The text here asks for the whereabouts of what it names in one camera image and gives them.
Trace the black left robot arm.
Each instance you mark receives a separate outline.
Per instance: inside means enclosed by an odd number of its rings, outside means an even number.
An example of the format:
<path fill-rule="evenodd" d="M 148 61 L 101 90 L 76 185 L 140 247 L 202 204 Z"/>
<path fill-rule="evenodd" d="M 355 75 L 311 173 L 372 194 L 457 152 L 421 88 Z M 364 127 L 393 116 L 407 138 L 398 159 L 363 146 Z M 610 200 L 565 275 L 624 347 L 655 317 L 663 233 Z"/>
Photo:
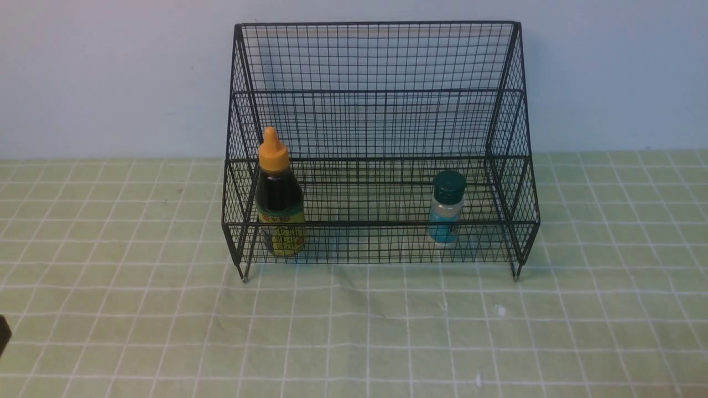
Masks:
<path fill-rule="evenodd" d="M 0 315 L 0 356 L 3 355 L 12 337 L 11 327 L 5 315 Z"/>

